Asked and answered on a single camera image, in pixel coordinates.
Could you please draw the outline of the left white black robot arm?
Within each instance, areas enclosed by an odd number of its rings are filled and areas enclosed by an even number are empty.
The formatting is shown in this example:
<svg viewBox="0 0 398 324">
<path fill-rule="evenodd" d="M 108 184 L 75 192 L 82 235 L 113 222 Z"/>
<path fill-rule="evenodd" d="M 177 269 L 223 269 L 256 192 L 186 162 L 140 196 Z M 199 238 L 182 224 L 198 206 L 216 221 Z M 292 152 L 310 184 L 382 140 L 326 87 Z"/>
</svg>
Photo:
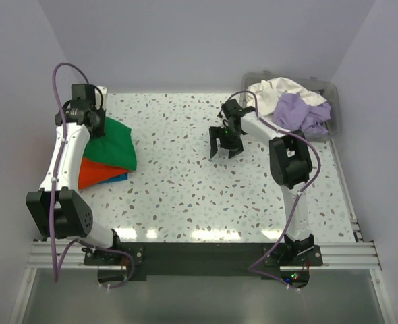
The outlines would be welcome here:
<svg viewBox="0 0 398 324">
<path fill-rule="evenodd" d="M 105 87 L 74 84 L 71 99 L 55 115 L 56 142 L 48 171 L 39 189 L 26 196 L 39 232 L 51 241 L 77 239 L 101 248 L 119 243 L 115 230 L 95 221 L 91 207 L 79 194 L 86 145 L 105 135 L 106 99 Z"/>
</svg>

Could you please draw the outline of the green t shirt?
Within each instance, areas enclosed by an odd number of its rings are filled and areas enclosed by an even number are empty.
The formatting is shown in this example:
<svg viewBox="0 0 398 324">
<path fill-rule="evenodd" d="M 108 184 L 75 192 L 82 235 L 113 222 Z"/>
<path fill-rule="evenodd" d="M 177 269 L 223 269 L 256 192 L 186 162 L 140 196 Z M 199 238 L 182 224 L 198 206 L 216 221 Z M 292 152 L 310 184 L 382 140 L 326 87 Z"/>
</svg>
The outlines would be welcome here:
<svg viewBox="0 0 398 324">
<path fill-rule="evenodd" d="M 135 171 L 138 162 L 132 141 L 132 129 L 107 117 L 105 135 L 90 139 L 83 156 L 93 162 Z"/>
</svg>

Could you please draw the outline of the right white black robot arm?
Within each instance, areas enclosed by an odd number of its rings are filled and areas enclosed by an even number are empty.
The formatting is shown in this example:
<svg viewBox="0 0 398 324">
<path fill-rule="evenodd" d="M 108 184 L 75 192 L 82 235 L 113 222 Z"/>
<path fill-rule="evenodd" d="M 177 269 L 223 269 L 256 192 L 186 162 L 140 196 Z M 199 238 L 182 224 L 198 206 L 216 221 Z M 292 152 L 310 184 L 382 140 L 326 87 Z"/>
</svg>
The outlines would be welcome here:
<svg viewBox="0 0 398 324">
<path fill-rule="evenodd" d="M 314 236 L 308 221 L 308 207 L 304 186 L 310 180 L 313 164 L 304 134 L 278 129 L 256 116 L 255 108 L 243 108 L 237 100 L 222 104 L 218 117 L 222 126 L 211 126 L 210 155 L 220 148 L 229 151 L 230 159 L 244 151 L 241 137 L 251 135 L 268 146 L 272 179 L 283 193 L 286 212 L 284 242 L 293 254 L 300 254 L 314 246 Z"/>
</svg>

